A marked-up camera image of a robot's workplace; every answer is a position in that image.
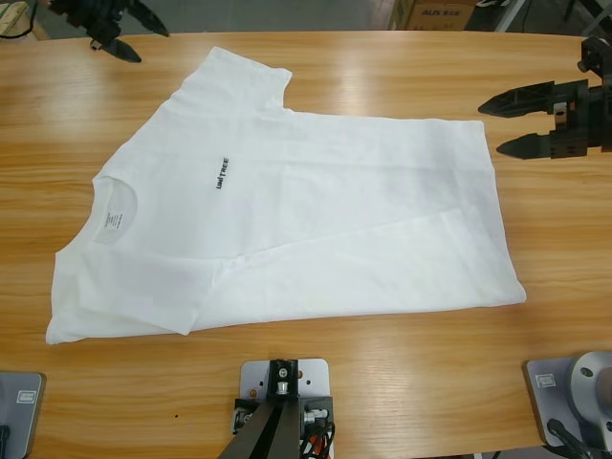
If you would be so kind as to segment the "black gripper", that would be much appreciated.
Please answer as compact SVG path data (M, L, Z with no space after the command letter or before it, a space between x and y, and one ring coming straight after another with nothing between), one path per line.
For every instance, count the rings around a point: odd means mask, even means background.
M84 29L92 38L92 50L103 50L129 63L140 63L142 59L130 45L117 39L125 10L147 30L170 37L159 16L140 0L54 0L50 10L75 28Z
M499 118L517 118L545 112L555 118L546 135L527 134L504 142L497 151L517 159L564 159L586 156L590 147L611 150L611 93L588 80L556 84L547 81L513 88L493 96L478 112Z

